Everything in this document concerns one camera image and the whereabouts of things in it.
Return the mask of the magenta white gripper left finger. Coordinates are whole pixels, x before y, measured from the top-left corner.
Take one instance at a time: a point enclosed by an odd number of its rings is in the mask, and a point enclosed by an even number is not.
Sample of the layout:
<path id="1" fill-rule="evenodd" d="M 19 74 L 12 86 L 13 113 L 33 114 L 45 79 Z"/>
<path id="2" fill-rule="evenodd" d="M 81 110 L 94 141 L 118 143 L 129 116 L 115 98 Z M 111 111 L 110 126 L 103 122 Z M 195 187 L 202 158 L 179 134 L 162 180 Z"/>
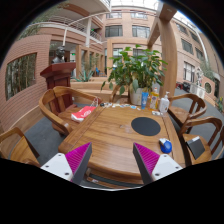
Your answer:
<path id="1" fill-rule="evenodd" d="M 42 166 L 42 169 L 79 185 L 86 172 L 91 154 L 92 143 L 89 142 L 67 154 L 57 153 Z"/>

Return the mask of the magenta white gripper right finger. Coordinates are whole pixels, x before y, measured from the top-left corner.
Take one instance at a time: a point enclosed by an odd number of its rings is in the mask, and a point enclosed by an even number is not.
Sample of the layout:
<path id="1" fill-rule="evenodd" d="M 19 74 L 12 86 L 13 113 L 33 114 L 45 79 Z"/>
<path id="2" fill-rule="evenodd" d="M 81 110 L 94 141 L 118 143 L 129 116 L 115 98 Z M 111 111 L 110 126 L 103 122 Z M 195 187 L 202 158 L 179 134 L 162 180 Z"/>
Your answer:
<path id="1" fill-rule="evenodd" d="M 133 144 L 133 154 L 145 185 L 182 169 L 169 155 L 159 155 L 138 143 Z"/>

